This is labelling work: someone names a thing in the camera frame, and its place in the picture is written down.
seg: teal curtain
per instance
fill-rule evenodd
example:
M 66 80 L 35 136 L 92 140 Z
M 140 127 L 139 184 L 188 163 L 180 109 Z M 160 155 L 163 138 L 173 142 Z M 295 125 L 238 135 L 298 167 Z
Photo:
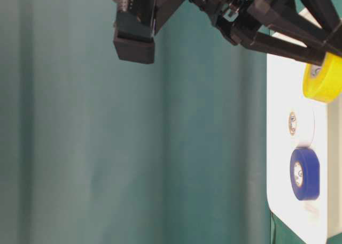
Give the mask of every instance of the teal curtain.
M 268 243 L 266 57 L 186 2 L 156 63 L 110 0 L 1 0 L 1 243 Z

